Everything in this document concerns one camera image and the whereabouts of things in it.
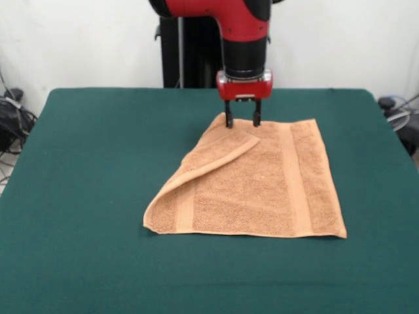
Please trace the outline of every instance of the towel fold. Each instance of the towel fold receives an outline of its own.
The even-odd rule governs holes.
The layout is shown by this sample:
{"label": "towel fold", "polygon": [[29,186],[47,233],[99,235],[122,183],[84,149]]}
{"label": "towel fold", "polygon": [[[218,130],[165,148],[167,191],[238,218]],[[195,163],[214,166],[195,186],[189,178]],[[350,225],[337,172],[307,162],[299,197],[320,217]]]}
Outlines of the towel fold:
{"label": "towel fold", "polygon": [[315,120],[295,123],[220,114],[148,206],[158,234],[337,236],[346,228]]}

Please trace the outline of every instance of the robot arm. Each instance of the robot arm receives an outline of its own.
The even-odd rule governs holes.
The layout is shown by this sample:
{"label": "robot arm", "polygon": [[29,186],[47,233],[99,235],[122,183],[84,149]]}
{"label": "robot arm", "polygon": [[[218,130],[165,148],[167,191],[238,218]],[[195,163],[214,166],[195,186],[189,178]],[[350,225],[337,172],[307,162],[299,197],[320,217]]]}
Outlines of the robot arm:
{"label": "robot arm", "polygon": [[264,68],[272,0],[149,0],[162,17],[211,16],[217,20],[223,71],[217,87],[225,101],[226,125],[233,119],[230,101],[256,101],[254,126],[260,125],[261,100],[272,92],[272,73]]}

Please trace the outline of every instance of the table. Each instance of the table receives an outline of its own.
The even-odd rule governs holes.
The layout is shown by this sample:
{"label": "table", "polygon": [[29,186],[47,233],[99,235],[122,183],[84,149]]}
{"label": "table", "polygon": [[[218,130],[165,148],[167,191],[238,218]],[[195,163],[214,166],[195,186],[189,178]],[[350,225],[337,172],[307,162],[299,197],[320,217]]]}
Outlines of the table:
{"label": "table", "polygon": [[54,90],[0,200],[0,313],[419,313],[419,175],[365,90],[263,105],[317,119],[348,239],[142,227],[222,110],[216,90]]}

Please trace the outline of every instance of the orange towel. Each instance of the orange towel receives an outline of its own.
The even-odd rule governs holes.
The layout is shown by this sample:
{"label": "orange towel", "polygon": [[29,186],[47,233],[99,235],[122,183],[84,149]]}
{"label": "orange towel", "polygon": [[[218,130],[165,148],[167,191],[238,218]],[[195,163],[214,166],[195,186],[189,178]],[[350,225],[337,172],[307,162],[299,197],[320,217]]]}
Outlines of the orange towel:
{"label": "orange towel", "polygon": [[315,120],[235,120],[220,114],[144,214],[158,234],[337,236],[346,228]]}

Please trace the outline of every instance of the white wall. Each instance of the white wall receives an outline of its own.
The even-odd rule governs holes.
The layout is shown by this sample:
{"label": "white wall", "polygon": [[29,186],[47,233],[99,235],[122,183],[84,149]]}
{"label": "white wall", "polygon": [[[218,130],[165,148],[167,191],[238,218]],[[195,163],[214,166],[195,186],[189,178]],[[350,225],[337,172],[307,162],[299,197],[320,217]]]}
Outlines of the white wall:
{"label": "white wall", "polygon": [[[57,87],[160,87],[157,24],[148,0],[0,0],[0,64],[36,113]],[[276,87],[419,92],[418,0],[285,0],[270,33]]]}

